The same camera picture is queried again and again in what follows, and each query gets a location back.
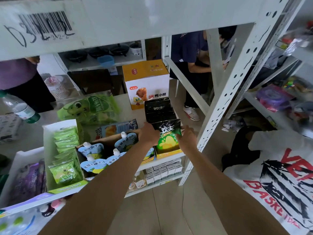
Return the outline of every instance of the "white sneaker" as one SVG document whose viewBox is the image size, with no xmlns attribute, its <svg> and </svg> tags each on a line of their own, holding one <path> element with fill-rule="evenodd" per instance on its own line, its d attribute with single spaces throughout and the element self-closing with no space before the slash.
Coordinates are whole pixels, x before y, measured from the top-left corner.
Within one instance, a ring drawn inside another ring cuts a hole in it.
<svg viewBox="0 0 313 235">
<path fill-rule="evenodd" d="M 183 110 L 187 114 L 188 118 L 193 120 L 193 121 L 199 121 L 199 116 L 196 112 L 196 109 L 193 107 L 184 107 Z"/>
<path fill-rule="evenodd" d="M 209 99 L 209 94 L 208 93 L 205 93 L 205 94 L 201 94 L 201 97 L 206 101 Z"/>
</svg>

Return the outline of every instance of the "tiled floor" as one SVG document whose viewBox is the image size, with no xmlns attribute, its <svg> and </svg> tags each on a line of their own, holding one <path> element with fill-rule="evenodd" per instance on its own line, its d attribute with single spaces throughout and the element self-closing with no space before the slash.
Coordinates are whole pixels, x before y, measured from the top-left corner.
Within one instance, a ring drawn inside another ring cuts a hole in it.
<svg viewBox="0 0 313 235">
<path fill-rule="evenodd" d="M 182 110 L 185 89 L 179 85 L 176 98 L 175 89 L 176 81 L 171 80 L 170 98 L 178 116 L 184 125 L 199 131 L 202 122 L 189 120 Z M 235 136 L 222 131 L 220 125 L 203 151 L 219 168 L 221 157 L 230 151 Z M 108 234 L 226 235 L 226 232 L 193 169 L 183 186 L 178 186 L 176 180 L 124 199 Z"/>
</svg>

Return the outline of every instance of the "graphic print on shirt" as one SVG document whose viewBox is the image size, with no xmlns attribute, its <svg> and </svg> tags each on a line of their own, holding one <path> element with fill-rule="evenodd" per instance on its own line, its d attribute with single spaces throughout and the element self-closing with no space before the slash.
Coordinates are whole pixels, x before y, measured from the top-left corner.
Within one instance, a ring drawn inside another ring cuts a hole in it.
<svg viewBox="0 0 313 235">
<path fill-rule="evenodd" d="M 300 156 L 262 163 L 260 181 L 243 180 L 285 221 L 313 230 L 313 166 Z"/>
</svg>

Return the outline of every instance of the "barcode label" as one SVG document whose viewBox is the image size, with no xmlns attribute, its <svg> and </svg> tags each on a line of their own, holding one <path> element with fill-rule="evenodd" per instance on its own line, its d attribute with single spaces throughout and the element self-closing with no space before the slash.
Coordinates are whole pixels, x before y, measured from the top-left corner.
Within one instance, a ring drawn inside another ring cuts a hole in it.
<svg viewBox="0 0 313 235">
<path fill-rule="evenodd" d="M 22 24 L 34 35 L 71 31 L 72 27 L 64 11 L 36 14 L 19 14 Z"/>
</svg>

